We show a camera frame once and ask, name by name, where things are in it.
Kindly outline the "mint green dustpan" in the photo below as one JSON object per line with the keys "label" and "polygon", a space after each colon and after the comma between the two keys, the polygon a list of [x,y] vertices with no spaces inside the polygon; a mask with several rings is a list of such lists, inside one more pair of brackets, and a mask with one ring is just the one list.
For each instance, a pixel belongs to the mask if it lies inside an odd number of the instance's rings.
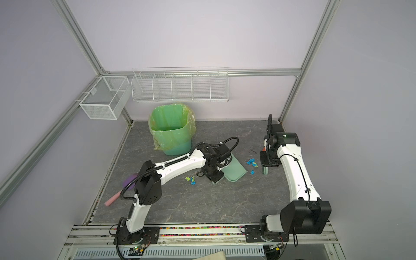
{"label": "mint green dustpan", "polygon": [[223,178],[229,182],[236,182],[247,173],[247,170],[233,154],[221,162],[215,162],[214,165],[217,170],[211,180],[214,184]]}

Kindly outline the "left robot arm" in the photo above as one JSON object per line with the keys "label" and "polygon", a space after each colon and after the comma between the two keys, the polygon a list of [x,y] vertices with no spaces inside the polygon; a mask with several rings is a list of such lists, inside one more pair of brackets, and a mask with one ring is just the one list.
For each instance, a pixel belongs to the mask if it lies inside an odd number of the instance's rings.
{"label": "left robot arm", "polygon": [[224,178],[226,169],[233,161],[232,151],[239,138],[230,137],[219,144],[198,143],[189,153],[172,160],[153,164],[147,161],[142,169],[120,192],[121,200],[132,201],[127,218],[121,218],[129,234],[141,232],[151,208],[162,195],[162,186],[168,181],[195,169],[212,183]]}

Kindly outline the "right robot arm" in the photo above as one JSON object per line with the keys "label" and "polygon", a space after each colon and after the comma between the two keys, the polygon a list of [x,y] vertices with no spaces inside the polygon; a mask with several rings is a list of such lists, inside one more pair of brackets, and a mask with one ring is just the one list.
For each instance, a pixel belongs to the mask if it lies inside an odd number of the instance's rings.
{"label": "right robot arm", "polygon": [[319,235],[332,212],[330,202],[322,200],[309,177],[303,161],[298,135],[285,132],[268,116],[264,149],[260,152],[263,174],[272,167],[282,167],[286,176],[290,202],[280,213],[265,215],[260,221],[260,234],[267,241],[298,234]]}

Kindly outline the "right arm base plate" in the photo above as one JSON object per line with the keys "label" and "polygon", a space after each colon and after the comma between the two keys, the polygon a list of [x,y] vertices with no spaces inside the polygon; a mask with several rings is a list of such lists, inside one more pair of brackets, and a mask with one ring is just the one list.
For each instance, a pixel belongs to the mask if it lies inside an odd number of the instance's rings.
{"label": "right arm base plate", "polygon": [[242,226],[240,231],[245,235],[245,240],[248,243],[284,243],[289,240],[285,233],[268,231],[266,227],[262,227],[259,224]]}

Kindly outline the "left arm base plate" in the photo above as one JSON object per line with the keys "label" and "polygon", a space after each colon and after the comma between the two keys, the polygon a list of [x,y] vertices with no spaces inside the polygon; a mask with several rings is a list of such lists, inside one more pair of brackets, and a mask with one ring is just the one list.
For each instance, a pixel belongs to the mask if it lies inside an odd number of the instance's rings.
{"label": "left arm base plate", "polygon": [[158,226],[144,226],[140,231],[130,233],[127,227],[121,227],[116,231],[113,244],[118,241],[119,245],[134,245],[134,244],[157,244],[159,239],[160,227]]}

